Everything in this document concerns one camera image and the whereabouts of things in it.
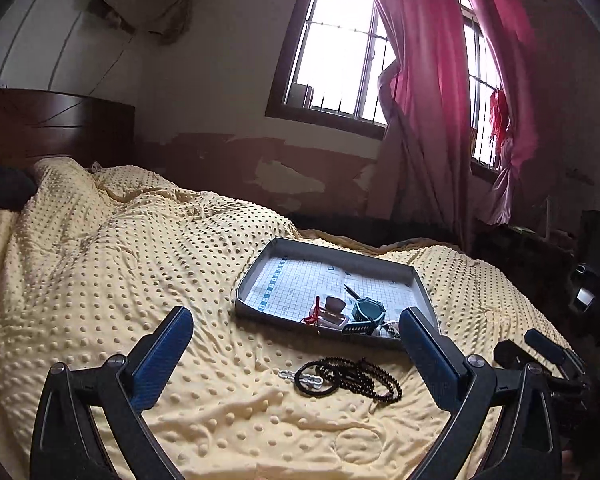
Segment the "dark wooden headboard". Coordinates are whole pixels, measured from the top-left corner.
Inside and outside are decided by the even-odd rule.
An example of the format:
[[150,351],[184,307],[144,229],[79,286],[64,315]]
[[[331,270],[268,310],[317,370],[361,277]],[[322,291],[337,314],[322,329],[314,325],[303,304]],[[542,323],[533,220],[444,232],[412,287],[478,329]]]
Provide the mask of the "dark wooden headboard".
[[46,157],[82,166],[135,162],[135,107],[91,96],[0,89],[0,163],[27,168]]

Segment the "pink metal hair clip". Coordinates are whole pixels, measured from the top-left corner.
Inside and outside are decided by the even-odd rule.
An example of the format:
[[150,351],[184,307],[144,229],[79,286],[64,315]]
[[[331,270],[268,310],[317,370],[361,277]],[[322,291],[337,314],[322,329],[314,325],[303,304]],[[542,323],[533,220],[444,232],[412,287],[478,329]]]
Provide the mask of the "pink metal hair clip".
[[320,307],[316,325],[332,330],[342,330],[347,325],[350,318],[344,313],[346,303],[337,297],[327,296],[325,304]]

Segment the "dark framed window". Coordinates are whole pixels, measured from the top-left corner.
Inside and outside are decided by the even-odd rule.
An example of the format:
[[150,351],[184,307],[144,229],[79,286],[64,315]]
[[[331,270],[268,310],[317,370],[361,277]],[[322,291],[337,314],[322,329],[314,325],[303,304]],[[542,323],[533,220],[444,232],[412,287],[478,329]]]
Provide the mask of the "dark framed window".
[[[501,78],[469,0],[458,3],[468,65],[472,172],[492,182],[500,156],[491,134],[490,99]],[[379,103],[378,81],[395,59],[375,0],[297,0],[265,114],[379,140],[389,115]]]

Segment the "grey shallow tray box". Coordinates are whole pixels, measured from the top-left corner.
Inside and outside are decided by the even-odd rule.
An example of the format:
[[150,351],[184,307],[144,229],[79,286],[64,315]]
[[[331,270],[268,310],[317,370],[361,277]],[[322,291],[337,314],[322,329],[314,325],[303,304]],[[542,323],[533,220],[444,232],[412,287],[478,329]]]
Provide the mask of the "grey shallow tray box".
[[[361,298],[381,302],[384,322],[372,336],[346,335],[342,330],[317,326],[318,312],[327,296],[342,299],[351,319],[354,299],[343,285]],[[422,280],[412,266],[276,237],[268,242],[240,281],[235,312],[242,318],[364,346],[400,349],[399,320],[412,309],[437,333],[439,323]]]

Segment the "cream dotted bed blanket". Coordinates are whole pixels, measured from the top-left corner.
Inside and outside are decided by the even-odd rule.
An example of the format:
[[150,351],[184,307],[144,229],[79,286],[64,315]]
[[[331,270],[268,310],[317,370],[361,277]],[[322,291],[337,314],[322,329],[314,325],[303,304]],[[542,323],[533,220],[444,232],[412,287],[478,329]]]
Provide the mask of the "cream dotted bed blanket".
[[0,210],[0,462],[27,477],[50,366],[125,353],[176,306],[195,328],[144,415],[189,479],[403,479],[448,419],[402,351],[236,318],[235,290],[276,237],[271,209],[135,166],[48,158]]

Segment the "black hair stick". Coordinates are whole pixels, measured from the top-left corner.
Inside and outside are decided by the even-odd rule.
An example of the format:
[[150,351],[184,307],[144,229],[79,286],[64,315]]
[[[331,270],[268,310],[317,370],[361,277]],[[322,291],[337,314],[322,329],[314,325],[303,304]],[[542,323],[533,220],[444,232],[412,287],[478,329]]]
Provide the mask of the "black hair stick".
[[344,289],[346,290],[347,294],[349,294],[354,300],[356,301],[360,301],[362,298],[360,296],[358,296],[358,294],[348,285],[344,284],[343,285]]

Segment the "pink window curtain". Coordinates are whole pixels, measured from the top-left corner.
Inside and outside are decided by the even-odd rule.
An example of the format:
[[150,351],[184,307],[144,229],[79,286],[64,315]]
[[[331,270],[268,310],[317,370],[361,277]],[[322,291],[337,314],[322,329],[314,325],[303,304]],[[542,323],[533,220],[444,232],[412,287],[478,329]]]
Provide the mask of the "pink window curtain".
[[[501,76],[508,123],[495,135],[503,165],[486,203],[486,218],[510,218],[514,186],[532,159],[535,123],[531,63],[535,41],[519,0],[469,0]],[[396,59],[378,78],[387,119],[370,181],[366,212],[400,214],[454,233],[467,244],[469,75],[458,0],[375,0]]]

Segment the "black office chair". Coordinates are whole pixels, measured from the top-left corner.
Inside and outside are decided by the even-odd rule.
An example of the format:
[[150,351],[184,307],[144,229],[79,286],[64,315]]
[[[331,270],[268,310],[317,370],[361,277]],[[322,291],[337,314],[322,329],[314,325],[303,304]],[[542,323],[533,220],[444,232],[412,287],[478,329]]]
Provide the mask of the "black office chair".
[[600,210],[582,211],[568,288],[577,330],[592,336],[600,347]]

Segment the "dark pillow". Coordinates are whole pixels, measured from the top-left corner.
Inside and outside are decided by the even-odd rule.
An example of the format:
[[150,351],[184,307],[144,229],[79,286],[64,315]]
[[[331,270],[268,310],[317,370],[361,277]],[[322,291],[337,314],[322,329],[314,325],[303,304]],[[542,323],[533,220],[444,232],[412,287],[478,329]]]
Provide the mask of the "dark pillow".
[[30,174],[0,164],[0,209],[20,211],[37,190]]

